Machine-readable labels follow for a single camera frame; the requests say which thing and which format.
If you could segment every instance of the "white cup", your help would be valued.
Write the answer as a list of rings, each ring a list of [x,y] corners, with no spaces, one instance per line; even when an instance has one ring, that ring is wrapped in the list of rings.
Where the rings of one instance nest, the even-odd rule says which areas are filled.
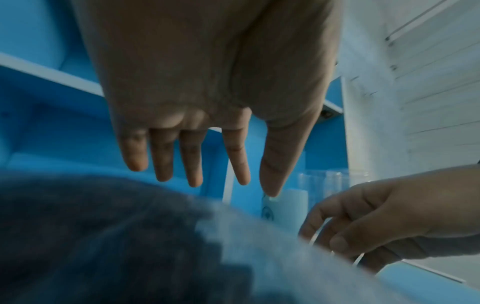
[[[285,231],[298,233],[309,212],[306,190],[286,189],[278,197],[263,196],[261,217]]]

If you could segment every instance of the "human hand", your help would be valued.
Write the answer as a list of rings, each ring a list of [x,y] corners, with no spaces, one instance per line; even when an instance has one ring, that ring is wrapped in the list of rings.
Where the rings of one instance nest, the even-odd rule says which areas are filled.
[[[317,204],[300,229],[376,273],[402,259],[480,253],[480,166],[366,183]]]
[[[209,127],[240,184],[253,113],[268,126],[260,168],[276,196],[317,121],[334,71],[341,0],[72,0],[127,166],[173,175],[173,143],[191,186]]]

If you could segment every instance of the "fingernail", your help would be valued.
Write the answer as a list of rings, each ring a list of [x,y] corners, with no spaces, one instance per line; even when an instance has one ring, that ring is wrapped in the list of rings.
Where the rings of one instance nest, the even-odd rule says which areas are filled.
[[[345,252],[349,249],[349,244],[341,236],[334,236],[330,241],[330,249],[333,252]]]

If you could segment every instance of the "skin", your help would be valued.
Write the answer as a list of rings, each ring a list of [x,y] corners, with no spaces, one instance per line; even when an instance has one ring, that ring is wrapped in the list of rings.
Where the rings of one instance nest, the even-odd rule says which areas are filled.
[[[222,128],[240,184],[251,114],[266,121],[260,166],[277,196],[317,121],[341,32],[339,0],[72,0],[110,107],[123,158],[159,181],[173,175],[174,141],[189,184],[202,184],[201,144]]]
[[[480,166],[366,183],[317,204],[300,229],[377,273],[402,259],[480,253]]]

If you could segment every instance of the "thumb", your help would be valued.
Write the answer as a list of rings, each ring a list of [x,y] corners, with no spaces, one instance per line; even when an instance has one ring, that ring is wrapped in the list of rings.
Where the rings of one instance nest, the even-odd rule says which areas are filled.
[[[350,257],[370,252],[394,240],[420,235],[421,230],[409,217],[407,212],[384,204],[334,236],[330,248]]]
[[[260,184],[268,196],[276,197],[280,194],[319,115],[320,110],[315,108],[287,126],[278,127],[267,122],[268,133],[260,164]]]

